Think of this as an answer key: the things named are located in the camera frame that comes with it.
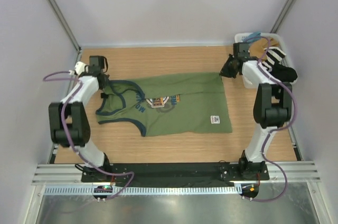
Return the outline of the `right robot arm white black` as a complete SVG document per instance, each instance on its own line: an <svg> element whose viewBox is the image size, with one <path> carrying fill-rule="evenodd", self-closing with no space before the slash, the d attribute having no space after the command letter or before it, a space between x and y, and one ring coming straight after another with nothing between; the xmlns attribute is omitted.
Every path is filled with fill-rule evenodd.
<svg viewBox="0 0 338 224"><path fill-rule="evenodd" d="M292 116L292 86L282 83L264 69L258 58L249 54L247 42L233 44L233 54L229 55L220 75L247 78L257 88L253 106L256 129L248 147L242 152L236 171L242 179L256 179L266 170L266 150L274 136Z"/></svg>

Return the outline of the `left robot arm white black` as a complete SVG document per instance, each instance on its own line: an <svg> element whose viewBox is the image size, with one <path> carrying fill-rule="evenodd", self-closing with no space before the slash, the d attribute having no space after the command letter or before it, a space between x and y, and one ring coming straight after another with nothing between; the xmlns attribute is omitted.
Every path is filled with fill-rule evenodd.
<svg viewBox="0 0 338 224"><path fill-rule="evenodd" d="M89 64L77 62L73 69L49 74L44 82L69 81L72 90L59 102L49 104L50 134L53 143L70 148L84 161L82 171L92 173L101 182L108 181L112 169L107 155L91 139L85 107L91 97L109 83L108 61L104 56L89 58Z"/></svg>

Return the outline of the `green tank top blue trim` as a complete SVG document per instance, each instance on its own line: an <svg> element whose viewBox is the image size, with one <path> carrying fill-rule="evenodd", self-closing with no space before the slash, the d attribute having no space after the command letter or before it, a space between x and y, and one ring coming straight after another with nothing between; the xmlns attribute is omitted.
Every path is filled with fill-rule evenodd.
<svg viewBox="0 0 338 224"><path fill-rule="evenodd" d="M217 72L110 80L96 111L99 124L129 122L142 137L232 133L222 77Z"/></svg>

